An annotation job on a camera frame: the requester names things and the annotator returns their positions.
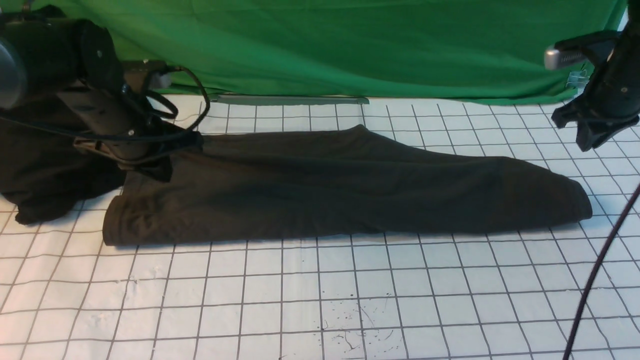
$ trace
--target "black garment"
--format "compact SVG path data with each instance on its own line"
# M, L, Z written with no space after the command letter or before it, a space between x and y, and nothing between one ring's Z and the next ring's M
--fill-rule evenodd
M16 119L86 131L84 122L57 97L8 111ZM110 192L124 183L115 162L81 154L73 138L0 119L0 193L18 205L20 224L63 217L79 200Z
M334 234L491 233L591 217L582 186L511 158L439 154L363 126L207 136L161 184L130 173L107 245Z

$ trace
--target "white grid mat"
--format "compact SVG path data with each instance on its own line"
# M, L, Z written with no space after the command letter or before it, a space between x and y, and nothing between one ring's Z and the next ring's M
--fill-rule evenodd
M200 98L175 96L178 124ZM443 100L213 104L203 133L365 124L411 146L511 156L580 181L594 217L488 236L387 234L113 248L117 192L66 219L15 223L0 200L0 359L560 359L580 288L640 182L639 129L582 153L556 106ZM640 356L640 218L629 216L589 297L574 359Z

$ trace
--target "black cable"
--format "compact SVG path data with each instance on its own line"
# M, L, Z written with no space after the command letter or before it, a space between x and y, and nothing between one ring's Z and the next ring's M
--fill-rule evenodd
M207 114L209 113L209 109L211 109L211 101L209 99L209 94L207 94L207 89L205 89L205 87L200 82L198 77L195 76L194 73L192 73L189 69L185 67L174 67L170 72L179 72L179 71L185 72L196 83L198 89L200 90L200 93L202 94L202 97L205 100L205 108L204 108L204 111L200 114L200 116L198 116L198 118L189 127L187 127L185 130L179 133L175 133L172 135L138 136L138 137L128 137L128 136L120 136L120 135L93 135L93 134L87 134L87 133L80 133L78 131L71 131L71 130L63 129L61 127L43 124L40 122L26 122L23 120L12 119L4 115L2 112L0 112L0 119L8 122L12 122L14 124L31 127L33 129L47 131L48 133L54 133L54 134L63 135L63 136L70 136L72 138L83 138L87 140L96 140L96 141L103 141L103 142L105 141L166 142L166 141L176 140L178 138L188 135L196 127L198 127L198 125L200 125L200 123L205 118L205 116L207 116Z
M575 318L573 319L573 325L571 327L571 333L569 334L569 338L566 342L566 348L564 348L563 360L569 360L571 356L571 351L573 350L573 342L575 341L575 336L578 333L578 326L580 325L580 320L582 319L582 312L584 311L584 306L587 304L587 297L589 296L589 292L593 287L593 283L596 280L596 276L598 275L598 270L602 267L602 263L604 262L604 258L607 255L607 251L609 251L609 247L611 247L611 243L613 243L613 239L618 234L622 223L625 222L627 215L631 212L631 208L636 203L638 196L640 195L640 184L636 188L636 191L631 196L631 199L627 202L625 209L620 214L616 225L614 225L613 229L611 229L611 233L609 233L609 237L607 237L607 241L604 242L604 246L596 259L595 264L593 265L593 269L591 269L591 274L589 274L589 279L587 280L587 284L584 286L584 291L582 292L582 296L580 298L580 302L578 303L578 310L576 311Z

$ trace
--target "black pants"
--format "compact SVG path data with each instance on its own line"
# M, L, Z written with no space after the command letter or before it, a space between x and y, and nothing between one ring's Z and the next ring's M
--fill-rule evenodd
M168 184L127 176L107 245L492 233L592 215L582 186L547 169L414 149L363 126L205 139L202 154L173 157Z

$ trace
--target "green backdrop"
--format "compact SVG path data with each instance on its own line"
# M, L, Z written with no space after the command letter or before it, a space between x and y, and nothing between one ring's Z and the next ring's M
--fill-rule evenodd
M0 0L4 11L21 4ZM217 91L506 104L573 95L565 83L580 67L547 71L544 50L617 28L626 0L36 0L34 7L45 4L106 26L121 59L179 63Z

